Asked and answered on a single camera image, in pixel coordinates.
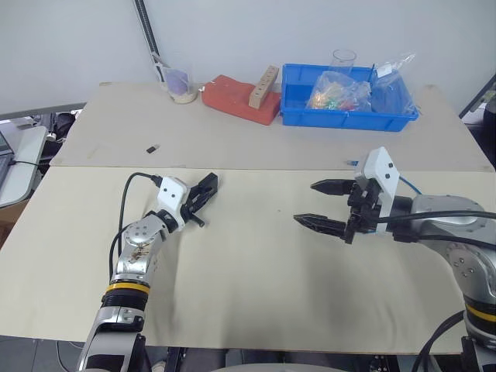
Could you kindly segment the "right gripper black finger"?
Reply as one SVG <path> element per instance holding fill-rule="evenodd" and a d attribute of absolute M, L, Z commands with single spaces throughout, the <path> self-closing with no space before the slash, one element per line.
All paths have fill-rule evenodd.
<path fill-rule="evenodd" d="M 328 219 L 324 215 L 316 215 L 312 213 L 304 213 L 293 215 L 293 219 L 302 226 L 325 235 L 344 237 L 346 223 L 332 219 Z"/>
<path fill-rule="evenodd" d="M 326 195 L 349 195 L 353 189 L 354 180 L 347 179 L 325 179 L 317 181 L 310 186 L 312 190 L 316 190 Z"/>

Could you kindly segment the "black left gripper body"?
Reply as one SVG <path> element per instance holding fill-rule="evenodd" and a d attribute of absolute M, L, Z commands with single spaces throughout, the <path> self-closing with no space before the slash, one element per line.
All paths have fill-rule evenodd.
<path fill-rule="evenodd" d="M 192 211 L 193 198 L 197 194 L 198 194 L 198 186 L 196 185 L 190 189 L 186 201 L 181 206 L 181 217 L 184 220 L 184 223 L 194 222 L 199 227 L 202 228 L 205 225 L 205 222 L 201 220 L 199 217 L 197 217 L 197 215 L 195 214 L 196 212 Z"/>

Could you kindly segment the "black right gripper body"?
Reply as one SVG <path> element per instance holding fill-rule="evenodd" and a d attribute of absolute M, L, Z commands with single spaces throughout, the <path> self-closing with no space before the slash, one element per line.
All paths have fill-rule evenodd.
<path fill-rule="evenodd" d="M 356 233 L 375 233 L 376 219 L 379 216 L 380 185 L 375 180 L 369 180 L 365 188 L 354 181 L 350 187 L 347 205 L 350 207 L 350 217 L 346 223 L 343 240 L 351 244 Z"/>

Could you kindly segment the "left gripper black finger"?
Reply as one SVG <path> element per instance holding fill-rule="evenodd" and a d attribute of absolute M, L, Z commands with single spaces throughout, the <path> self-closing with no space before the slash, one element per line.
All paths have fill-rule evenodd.
<path fill-rule="evenodd" d="M 218 184 L 218 176 L 210 173 L 198 183 L 198 193 L 200 195 L 214 195 L 218 191 Z"/>
<path fill-rule="evenodd" d="M 197 212 L 198 210 L 200 210 L 213 195 L 214 195 L 214 190 L 212 188 L 200 191 L 193 198 L 192 211 Z"/>

